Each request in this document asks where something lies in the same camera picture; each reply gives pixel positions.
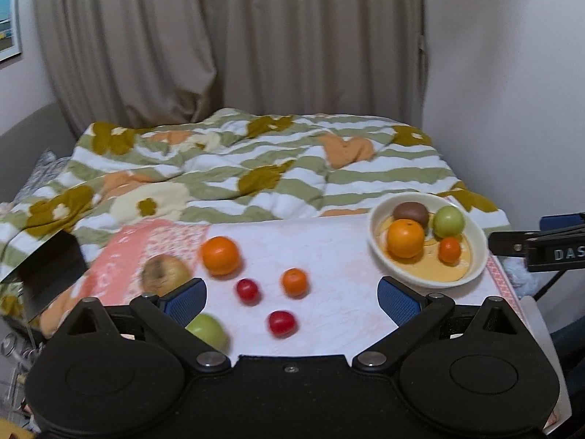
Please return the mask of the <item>green apple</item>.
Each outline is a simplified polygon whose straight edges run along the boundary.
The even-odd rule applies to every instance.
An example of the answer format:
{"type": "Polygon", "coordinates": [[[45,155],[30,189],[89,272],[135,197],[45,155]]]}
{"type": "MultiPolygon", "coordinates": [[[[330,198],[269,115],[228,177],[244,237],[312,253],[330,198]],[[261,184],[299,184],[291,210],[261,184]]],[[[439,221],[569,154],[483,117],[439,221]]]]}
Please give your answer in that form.
{"type": "Polygon", "coordinates": [[[229,336],[222,324],[209,314],[198,314],[185,329],[216,350],[225,351],[229,346],[229,336]]]}
{"type": "Polygon", "coordinates": [[[455,206],[443,206],[434,213],[432,230],[441,239],[459,236],[465,228],[465,218],[455,206]]]}

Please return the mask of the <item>reddish yellow apple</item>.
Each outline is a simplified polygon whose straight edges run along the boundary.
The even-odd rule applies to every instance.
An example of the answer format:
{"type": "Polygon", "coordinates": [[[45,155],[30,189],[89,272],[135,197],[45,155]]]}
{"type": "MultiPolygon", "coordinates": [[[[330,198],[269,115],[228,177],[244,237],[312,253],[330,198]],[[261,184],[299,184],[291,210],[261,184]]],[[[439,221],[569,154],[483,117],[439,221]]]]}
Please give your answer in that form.
{"type": "Polygon", "coordinates": [[[157,255],[147,260],[140,275],[142,290],[163,297],[191,280],[191,271],[172,255],[157,255]]]}

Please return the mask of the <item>small mandarin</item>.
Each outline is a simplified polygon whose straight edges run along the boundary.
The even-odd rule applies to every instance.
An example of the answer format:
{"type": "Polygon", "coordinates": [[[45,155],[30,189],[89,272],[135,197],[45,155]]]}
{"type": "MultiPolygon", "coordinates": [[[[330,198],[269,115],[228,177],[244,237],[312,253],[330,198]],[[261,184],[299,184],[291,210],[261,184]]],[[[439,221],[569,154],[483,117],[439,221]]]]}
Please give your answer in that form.
{"type": "Polygon", "coordinates": [[[443,264],[457,264],[461,257],[461,245],[457,238],[447,237],[440,241],[438,258],[443,264]]]}
{"type": "Polygon", "coordinates": [[[280,278],[284,293],[289,297],[302,297],[309,288],[308,276],[305,271],[297,269],[286,270],[280,278]]]}

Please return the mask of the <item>large orange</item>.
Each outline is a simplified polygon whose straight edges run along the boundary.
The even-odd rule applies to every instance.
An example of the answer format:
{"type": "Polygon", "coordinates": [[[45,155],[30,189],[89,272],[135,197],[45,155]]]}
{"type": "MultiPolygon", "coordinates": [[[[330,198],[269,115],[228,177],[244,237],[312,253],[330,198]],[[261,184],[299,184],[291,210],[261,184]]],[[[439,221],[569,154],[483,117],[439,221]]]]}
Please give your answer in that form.
{"type": "Polygon", "coordinates": [[[422,225],[411,219],[394,220],[386,234],[387,251],[400,259],[418,256],[423,250],[424,241],[422,225]]]}

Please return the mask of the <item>red cherry tomato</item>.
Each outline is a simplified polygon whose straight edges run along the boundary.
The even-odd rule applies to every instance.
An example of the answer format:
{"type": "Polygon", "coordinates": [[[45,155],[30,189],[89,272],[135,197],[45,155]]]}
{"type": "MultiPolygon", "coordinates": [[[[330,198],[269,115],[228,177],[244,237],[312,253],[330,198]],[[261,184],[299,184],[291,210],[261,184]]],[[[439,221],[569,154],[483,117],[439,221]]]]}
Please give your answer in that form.
{"type": "Polygon", "coordinates": [[[268,317],[269,330],[277,338],[287,337],[298,329],[295,316],[285,310],[273,311],[268,317]]]}
{"type": "Polygon", "coordinates": [[[242,278],[236,284],[236,293],[243,303],[253,304],[260,296],[260,289],[253,279],[242,278]]]}

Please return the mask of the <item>white plate with duck print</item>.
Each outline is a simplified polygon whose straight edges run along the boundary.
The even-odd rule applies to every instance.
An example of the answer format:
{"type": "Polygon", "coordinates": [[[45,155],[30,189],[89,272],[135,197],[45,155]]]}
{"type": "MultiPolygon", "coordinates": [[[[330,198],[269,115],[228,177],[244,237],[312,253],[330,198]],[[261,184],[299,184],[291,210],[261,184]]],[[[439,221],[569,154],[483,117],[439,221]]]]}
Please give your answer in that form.
{"type": "Polygon", "coordinates": [[[405,192],[393,194],[380,201],[368,214],[368,242],[375,257],[390,274],[410,285],[422,288],[455,288],[479,278],[489,257],[487,239],[480,226],[457,207],[465,218],[463,232],[456,236],[461,245],[461,257],[457,264],[443,264],[438,258],[439,243],[432,230],[434,213],[443,206],[455,204],[436,195],[405,192]],[[422,252],[411,259],[400,259],[387,251],[386,234],[394,222],[393,211],[403,202],[422,203],[429,210],[429,226],[425,231],[422,252]]]}

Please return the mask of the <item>medium orange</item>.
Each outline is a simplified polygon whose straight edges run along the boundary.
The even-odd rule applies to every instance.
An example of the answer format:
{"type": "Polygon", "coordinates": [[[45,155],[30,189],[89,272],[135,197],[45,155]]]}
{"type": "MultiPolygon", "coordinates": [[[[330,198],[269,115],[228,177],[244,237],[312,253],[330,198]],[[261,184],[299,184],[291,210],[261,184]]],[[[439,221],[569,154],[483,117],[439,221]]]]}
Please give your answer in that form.
{"type": "Polygon", "coordinates": [[[200,250],[200,257],[206,271],[214,277],[225,277],[241,267],[241,255],[237,244],[223,236],[205,241],[200,250]]]}

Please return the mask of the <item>brown kiwi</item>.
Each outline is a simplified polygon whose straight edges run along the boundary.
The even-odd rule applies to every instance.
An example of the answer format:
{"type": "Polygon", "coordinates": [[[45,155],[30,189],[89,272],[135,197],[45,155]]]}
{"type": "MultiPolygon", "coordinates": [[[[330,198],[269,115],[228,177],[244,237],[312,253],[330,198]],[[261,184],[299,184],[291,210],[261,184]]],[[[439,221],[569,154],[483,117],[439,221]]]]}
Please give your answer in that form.
{"type": "Polygon", "coordinates": [[[408,201],[398,204],[393,211],[393,217],[395,220],[415,221],[423,229],[429,226],[429,210],[419,202],[408,201]]]}

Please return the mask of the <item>pink white floral cloth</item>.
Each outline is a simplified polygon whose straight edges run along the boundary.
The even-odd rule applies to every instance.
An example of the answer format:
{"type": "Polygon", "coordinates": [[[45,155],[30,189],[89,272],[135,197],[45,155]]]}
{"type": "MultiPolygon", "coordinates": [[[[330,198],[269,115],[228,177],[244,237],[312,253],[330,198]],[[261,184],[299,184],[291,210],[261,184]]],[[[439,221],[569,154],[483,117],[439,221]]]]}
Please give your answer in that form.
{"type": "Polygon", "coordinates": [[[211,227],[166,220],[125,227],[88,273],[108,292],[80,302],[34,366],[26,397],[46,437],[62,438],[544,438],[559,380],[517,306],[485,274],[439,288],[454,312],[404,360],[360,372],[352,360],[397,324],[377,287],[393,277],[368,242],[368,217],[341,216],[211,227]],[[205,241],[223,236],[241,267],[206,271],[205,241]],[[198,372],[145,339],[130,302],[157,255],[181,259],[207,295],[202,312],[229,336],[225,372],[198,372]],[[301,269],[309,288],[284,293],[301,269]],[[256,281],[243,303],[236,284],[256,281]],[[298,329],[277,338],[273,311],[298,329]]]}

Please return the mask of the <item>black box at left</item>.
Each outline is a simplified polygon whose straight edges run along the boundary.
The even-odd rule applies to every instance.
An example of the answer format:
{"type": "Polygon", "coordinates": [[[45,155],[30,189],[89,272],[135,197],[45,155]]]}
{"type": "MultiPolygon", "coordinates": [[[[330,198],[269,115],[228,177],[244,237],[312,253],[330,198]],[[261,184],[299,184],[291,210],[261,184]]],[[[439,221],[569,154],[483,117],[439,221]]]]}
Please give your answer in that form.
{"type": "Polygon", "coordinates": [[[86,271],[87,264],[78,239],[70,233],[57,232],[34,250],[16,268],[16,274],[23,285],[26,321],[29,322],[42,313],[86,271]]]}

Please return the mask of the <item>small mandarin on cloth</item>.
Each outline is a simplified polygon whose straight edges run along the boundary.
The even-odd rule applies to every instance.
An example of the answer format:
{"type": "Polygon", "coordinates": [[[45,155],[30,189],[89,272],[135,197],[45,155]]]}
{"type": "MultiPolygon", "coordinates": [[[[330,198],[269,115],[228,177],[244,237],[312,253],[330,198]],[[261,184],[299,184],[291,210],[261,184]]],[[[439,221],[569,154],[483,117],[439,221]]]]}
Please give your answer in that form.
{"type": "Polygon", "coordinates": [[[289,297],[302,297],[309,288],[308,276],[305,271],[297,269],[286,270],[280,278],[284,293],[289,297]]]}

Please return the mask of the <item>green striped floral blanket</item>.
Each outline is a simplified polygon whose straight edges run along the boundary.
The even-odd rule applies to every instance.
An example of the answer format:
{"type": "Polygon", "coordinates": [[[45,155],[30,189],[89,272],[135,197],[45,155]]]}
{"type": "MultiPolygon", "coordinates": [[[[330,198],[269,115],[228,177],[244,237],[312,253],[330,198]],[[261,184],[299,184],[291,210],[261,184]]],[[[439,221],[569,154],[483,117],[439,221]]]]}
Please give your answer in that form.
{"type": "Polygon", "coordinates": [[[91,124],[60,174],[1,218],[1,278],[60,230],[88,262],[149,218],[260,222],[358,213],[415,191],[447,198],[486,232],[506,213],[471,191],[422,130],[377,116],[264,115],[226,108],[177,126],[91,124]]]}

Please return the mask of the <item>grey sofa backrest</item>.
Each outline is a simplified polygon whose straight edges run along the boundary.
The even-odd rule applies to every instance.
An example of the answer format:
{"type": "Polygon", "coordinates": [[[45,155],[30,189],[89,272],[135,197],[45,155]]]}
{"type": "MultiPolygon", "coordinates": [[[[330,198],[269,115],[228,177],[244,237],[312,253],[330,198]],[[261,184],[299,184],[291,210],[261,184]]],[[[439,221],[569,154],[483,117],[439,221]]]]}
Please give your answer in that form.
{"type": "Polygon", "coordinates": [[[78,137],[57,103],[35,111],[1,136],[1,200],[11,201],[46,149],[71,155],[78,137]]]}

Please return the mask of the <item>beige curtain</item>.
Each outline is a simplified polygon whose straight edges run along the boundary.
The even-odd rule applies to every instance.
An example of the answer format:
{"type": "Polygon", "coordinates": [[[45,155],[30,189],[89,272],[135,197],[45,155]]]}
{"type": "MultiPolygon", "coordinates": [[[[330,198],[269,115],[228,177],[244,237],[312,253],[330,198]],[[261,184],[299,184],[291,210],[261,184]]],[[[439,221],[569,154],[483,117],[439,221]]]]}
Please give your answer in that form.
{"type": "Polygon", "coordinates": [[[419,126],[423,0],[34,0],[76,132],[253,114],[377,115],[419,126]]]}

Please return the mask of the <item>framed picture on wall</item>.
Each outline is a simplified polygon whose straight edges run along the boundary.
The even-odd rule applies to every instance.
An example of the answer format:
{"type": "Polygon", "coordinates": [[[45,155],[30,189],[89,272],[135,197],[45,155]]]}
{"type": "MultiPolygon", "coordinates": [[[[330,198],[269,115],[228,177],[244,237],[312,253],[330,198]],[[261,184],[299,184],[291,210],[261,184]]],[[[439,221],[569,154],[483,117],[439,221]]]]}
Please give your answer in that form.
{"type": "Polygon", "coordinates": [[[0,0],[0,63],[21,53],[18,0],[0,0]]]}

